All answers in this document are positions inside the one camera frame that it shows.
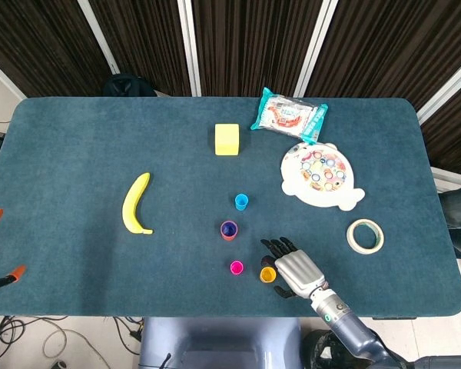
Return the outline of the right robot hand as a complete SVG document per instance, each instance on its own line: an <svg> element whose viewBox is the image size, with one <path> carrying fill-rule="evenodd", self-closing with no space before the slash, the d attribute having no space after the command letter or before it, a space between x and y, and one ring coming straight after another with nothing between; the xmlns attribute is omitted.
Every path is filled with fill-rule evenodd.
<svg viewBox="0 0 461 369"><path fill-rule="evenodd" d="M317 291L325 291L329 284L323 272L314 264L310 257L298 249L288 238L261 239L273 256L273 268L289 286L284 289L275 285L274 291L283 299L301 297L313 299Z"/></svg>

